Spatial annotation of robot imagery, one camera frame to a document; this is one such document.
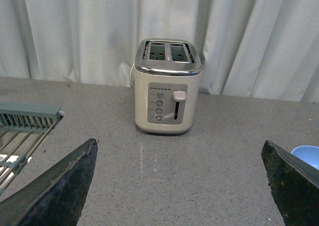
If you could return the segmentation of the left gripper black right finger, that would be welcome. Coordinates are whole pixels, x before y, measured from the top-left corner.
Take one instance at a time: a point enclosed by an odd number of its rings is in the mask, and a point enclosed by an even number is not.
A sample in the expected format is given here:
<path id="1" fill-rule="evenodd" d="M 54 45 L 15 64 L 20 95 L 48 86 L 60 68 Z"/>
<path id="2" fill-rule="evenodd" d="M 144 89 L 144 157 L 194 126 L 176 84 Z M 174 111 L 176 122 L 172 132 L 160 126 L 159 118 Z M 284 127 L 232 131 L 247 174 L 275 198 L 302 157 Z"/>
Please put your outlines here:
<path id="1" fill-rule="evenodd" d="M 261 152 L 271 194 L 287 226 L 319 224 L 319 171 L 266 140 Z"/>

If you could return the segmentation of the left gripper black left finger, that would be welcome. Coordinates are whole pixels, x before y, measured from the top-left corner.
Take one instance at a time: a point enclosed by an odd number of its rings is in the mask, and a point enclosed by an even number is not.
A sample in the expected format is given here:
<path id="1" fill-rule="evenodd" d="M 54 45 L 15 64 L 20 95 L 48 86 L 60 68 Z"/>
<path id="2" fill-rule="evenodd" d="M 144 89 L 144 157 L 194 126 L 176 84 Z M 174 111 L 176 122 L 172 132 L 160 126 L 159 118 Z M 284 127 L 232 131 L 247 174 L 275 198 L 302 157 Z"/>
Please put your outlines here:
<path id="1" fill-rule="evenodd" d="M 98 145 L 88 139 L 0 204 L 2 226 L 75 226 L 94 176 Z"/>

